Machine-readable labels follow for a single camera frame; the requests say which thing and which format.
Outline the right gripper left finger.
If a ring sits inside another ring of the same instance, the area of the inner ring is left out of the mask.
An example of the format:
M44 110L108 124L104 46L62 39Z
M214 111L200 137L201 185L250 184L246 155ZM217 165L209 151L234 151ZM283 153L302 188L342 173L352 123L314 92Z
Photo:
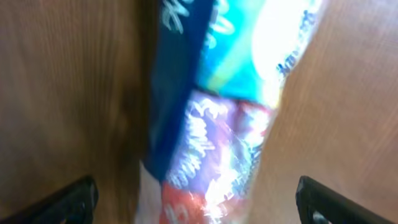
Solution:
M1 220L7 223L92 224L99 193L90 175L74 181L41 201Z

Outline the multicolour tissue multipack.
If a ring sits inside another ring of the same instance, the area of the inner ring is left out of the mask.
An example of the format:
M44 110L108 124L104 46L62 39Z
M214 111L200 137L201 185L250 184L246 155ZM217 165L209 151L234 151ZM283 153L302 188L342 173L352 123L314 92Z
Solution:
M136 223L246 223L322 0L162 0Z

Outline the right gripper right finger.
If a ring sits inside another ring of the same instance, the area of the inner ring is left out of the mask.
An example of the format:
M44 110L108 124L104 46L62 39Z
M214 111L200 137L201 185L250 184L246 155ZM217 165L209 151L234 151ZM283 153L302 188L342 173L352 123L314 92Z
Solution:
M299 179L295 200L302 224L392 224L309 176Z

